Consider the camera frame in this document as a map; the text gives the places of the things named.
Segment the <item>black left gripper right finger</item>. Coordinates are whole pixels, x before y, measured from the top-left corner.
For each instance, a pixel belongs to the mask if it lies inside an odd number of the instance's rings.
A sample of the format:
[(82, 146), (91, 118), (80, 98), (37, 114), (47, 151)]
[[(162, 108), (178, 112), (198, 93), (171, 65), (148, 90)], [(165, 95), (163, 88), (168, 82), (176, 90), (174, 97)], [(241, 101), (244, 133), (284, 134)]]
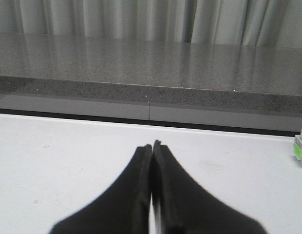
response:
[(158, 234), (264, 234), (262, 225), (202, 188), (156, 141), (152, 158), (152, 201)]

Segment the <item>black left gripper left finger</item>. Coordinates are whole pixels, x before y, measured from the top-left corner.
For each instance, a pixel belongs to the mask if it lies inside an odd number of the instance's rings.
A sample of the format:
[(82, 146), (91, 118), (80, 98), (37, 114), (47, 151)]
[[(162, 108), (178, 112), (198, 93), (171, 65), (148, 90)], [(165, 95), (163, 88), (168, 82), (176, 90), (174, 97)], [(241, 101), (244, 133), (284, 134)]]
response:
[(53, 234), (147, 234), (152, 147), (137, 147), (115, 182), (92, 203), (58, 222)]

